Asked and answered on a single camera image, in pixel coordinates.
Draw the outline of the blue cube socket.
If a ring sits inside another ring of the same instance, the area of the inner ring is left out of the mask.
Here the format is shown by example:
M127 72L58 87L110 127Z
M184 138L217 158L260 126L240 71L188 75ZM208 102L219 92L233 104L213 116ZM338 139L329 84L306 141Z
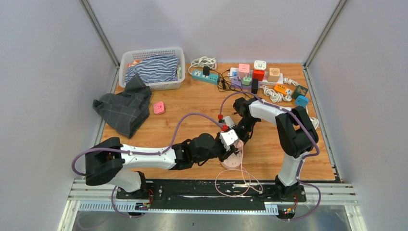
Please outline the blue cube socket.
M295 99L294 103L297 106L306 108L309 103L309 98L307 98L306 96L300 95Z

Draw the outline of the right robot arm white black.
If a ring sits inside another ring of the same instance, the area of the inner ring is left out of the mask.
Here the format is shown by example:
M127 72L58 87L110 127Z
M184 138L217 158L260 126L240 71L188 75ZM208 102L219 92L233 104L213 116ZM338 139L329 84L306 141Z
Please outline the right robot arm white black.
M275 177L272 194L281 201L287 201L299 189L298 178L304 159L316 149L319 141L306 110L301 106L285 108L264 100L246 100L243 97L235 100L233 108L241 116L233 129L243 143L251 139L257 122L265 120L276 126L284 159L281 170Z

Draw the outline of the round pink power strip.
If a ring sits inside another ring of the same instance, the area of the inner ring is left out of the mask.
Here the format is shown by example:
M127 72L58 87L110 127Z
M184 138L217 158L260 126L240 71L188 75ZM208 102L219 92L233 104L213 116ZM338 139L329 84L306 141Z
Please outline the round pink power strip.
M221 162L221 165L226 169L238 169L242 166L243 142L239 141L235 147L238 149L238 152L231 154L226 160Z

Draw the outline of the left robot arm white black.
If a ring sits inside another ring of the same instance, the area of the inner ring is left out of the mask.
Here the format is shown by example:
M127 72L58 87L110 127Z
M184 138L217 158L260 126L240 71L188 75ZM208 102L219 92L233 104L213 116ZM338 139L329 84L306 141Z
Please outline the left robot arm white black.
M194 164L201 166L213 158L223 162L232 154L237 155L243 145L236 135L227 132L216 137L203 133L192 140L163 148L129 146L121 144L118 137L112 137L85 154L85 180L88 186L118 186L141 199L147 194L145 176L132 168L184 170Z

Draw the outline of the orange power strip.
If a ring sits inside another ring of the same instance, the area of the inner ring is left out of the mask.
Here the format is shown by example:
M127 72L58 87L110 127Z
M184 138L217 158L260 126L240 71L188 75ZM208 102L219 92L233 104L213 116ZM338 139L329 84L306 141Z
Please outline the orange power strip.
M281 93L283 96L291 96L293 91L283 84L276 84L274 90L278 93Z

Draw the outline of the pink cube adapter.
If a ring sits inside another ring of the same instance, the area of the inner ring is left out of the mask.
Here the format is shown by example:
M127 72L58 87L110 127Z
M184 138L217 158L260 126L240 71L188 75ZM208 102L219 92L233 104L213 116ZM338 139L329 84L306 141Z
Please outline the pink cube adapter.
M163 101L157 102L153 105L153 113L155 115L161 115L166 112L165 104Z

